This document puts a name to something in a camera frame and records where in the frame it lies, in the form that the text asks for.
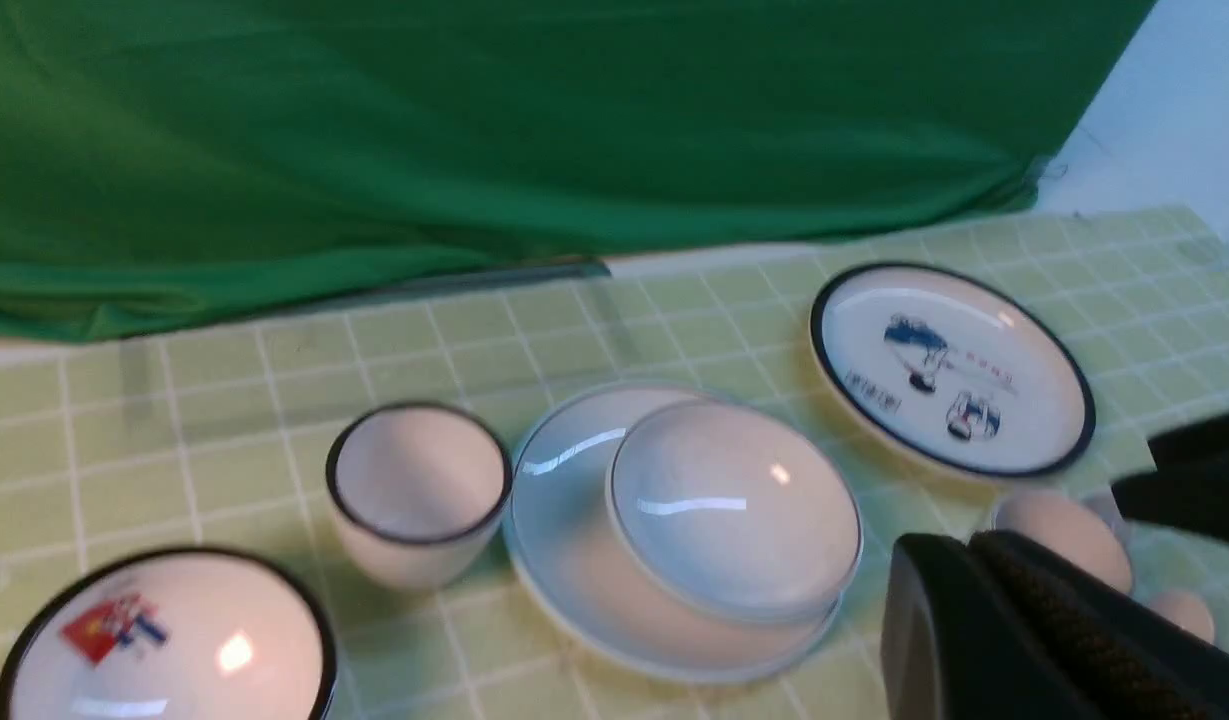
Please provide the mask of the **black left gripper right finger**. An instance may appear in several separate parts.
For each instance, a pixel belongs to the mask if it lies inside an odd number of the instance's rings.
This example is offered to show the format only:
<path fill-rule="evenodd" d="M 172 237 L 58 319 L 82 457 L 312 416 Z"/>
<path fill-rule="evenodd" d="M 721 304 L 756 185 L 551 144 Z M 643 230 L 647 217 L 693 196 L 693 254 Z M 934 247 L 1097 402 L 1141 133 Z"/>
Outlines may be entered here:
<path fill-rule="evenodd" d="M 1229 719 L 1229 652 L 1011 530 L 980 530 L 968 550 L 1104 718 Z"/>

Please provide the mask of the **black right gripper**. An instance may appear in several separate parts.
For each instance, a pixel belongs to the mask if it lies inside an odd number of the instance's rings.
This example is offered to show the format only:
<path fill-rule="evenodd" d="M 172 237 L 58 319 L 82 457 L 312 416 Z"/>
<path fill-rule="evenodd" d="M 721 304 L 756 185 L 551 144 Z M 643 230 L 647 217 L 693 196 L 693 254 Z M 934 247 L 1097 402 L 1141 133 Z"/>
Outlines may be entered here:
<path fill-rule="evenodd" d="M 1122 518 L 1229 546 L 1229 410 L 1149 437 L 1154 466 L 1111 483 Z"/>

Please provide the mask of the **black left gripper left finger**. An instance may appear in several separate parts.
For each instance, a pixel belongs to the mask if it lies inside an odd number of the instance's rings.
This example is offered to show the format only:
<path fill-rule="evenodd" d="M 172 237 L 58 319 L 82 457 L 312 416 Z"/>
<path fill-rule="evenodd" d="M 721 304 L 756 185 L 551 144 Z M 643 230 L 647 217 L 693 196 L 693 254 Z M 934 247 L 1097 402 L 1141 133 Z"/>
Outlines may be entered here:
<path fill-rule="evenodd" d="M 1100 719 L 1007 593 L 948 536 L 893 542 L 880 665 L 892 719 Z"/>

